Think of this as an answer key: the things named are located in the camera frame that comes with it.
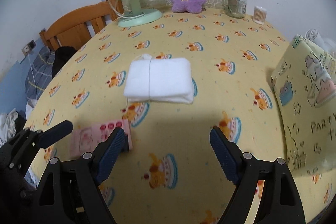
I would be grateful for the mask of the glass jar with lid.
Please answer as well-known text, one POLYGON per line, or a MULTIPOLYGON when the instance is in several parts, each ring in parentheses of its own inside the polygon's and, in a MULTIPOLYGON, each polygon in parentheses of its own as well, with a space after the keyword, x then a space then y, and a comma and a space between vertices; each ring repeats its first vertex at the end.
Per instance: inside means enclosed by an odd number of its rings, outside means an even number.
POLYGON ((228 16, 237 19, 245 18, 247 0, 222 0, 222 6, 228 16))

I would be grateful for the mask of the wall power socket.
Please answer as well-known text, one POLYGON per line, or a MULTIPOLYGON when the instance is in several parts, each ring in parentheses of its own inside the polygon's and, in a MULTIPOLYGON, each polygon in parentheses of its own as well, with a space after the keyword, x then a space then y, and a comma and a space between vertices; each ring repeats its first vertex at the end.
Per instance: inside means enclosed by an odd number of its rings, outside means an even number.
POLYGON ((24 54, 24 56, 27 56, 35 47, 36 47, 35 40, 32 39, 22 48, 22 53, 24 54))

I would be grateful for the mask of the blue plaid pillow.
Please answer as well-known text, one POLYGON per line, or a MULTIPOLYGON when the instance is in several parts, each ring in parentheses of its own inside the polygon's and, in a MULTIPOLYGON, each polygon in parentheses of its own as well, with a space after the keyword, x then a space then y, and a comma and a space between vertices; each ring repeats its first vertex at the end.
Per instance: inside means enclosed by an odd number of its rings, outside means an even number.
POLYGON ((25 80, 27 100, 38 100, 52 80, 52 67, 55 53, 44 46, 35 60, 30 64, 30 70, 25 80))

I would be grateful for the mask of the patterned storage box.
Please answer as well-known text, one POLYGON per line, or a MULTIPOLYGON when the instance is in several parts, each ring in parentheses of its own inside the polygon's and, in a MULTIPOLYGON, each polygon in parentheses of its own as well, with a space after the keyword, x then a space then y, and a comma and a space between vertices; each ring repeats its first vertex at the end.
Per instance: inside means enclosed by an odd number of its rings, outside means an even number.
POLYGON ((271 75, 295 176, 335 168, 335 58, 296 35, 271 75))

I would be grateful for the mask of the pile of clothes on bed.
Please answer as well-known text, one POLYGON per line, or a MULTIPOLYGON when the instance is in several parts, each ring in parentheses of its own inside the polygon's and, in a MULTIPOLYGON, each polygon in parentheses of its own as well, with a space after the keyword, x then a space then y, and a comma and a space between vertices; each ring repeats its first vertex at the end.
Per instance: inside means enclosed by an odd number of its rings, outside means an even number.
POLYGON ((0 146, 2 147, 10 139, 24 129, 27 118, 30 117, 33 109, 37 104, 37 100, 28 100, 26 104, 25 116, 13 109, 8 114, 1 113, 1 140, 0 146))

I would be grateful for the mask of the white standing fan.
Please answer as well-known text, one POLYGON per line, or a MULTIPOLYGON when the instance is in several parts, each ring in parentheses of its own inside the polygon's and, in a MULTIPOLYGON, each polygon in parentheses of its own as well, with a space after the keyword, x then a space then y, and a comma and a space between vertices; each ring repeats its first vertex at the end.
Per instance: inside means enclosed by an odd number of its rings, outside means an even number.
POLYGON ((305 37, 327 52, 335 52, 335 41, 323 38, 314 28, 307 30, 305 37))

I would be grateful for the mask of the white folded towel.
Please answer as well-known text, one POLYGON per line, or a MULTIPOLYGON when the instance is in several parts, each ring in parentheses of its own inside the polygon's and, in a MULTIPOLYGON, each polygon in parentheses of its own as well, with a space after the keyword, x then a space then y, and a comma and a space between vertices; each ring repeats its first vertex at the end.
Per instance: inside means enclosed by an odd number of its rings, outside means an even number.
POLYGON ((194 102, 191 64, 185 58, 132 61, 124 96, 129 102, 194 102))

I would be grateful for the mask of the black garment on chair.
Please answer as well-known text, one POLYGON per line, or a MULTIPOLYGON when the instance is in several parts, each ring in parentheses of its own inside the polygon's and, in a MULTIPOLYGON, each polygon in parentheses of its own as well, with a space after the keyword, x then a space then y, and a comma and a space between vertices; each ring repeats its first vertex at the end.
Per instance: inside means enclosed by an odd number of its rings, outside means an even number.
POLYGON ((52 78, 57 75, 76 52, 77 50, 72 46, 62 46, 55 51, 55 59, 52 65, 52 78))

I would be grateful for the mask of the cotton swab container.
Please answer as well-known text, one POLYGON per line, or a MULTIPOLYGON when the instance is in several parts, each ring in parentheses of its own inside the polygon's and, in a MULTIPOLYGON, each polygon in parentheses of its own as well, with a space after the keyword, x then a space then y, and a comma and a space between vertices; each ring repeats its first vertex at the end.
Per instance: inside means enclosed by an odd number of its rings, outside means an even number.
POLYGON ((267 10, 260 6, 254 7, 254 12, 252 16, 252 20, 260 25, 264 25, 266 21, 267 10))

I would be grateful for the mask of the pink tissue pack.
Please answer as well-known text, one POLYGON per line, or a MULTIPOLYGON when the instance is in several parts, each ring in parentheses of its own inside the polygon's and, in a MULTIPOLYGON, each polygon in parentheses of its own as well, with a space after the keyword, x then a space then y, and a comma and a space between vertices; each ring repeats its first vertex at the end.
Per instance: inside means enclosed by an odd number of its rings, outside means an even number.
POLYGON ((75 159, 85 152, 93 152, 99 143, 108 139, 116 127, 122 128, 125 133, 125 143, 121 151, 132 150, 129 121, 127 119, 116 119, 73 131, 71 133, 70 158, 75 159))

